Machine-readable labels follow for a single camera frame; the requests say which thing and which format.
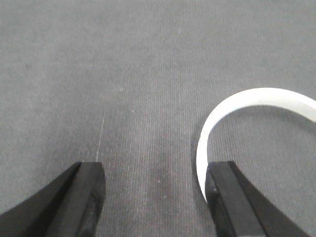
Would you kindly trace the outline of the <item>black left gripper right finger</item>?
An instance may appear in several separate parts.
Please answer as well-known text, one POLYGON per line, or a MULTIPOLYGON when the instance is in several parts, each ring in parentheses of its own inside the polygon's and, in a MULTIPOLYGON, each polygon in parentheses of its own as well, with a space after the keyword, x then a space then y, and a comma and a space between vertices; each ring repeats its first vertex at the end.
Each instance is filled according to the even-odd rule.
POLYGON ((219 237, 306 237, 233 161, 211 162, 205 194, 219 237))

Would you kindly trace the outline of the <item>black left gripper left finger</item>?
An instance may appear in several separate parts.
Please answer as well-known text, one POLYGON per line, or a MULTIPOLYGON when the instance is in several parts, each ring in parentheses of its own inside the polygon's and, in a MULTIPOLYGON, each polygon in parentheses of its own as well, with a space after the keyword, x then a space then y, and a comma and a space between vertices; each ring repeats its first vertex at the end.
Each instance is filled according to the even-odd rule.
POLYGON ((105 200, 100 162, 76 162, 1 214, 2 237, 93 237, 105 200))

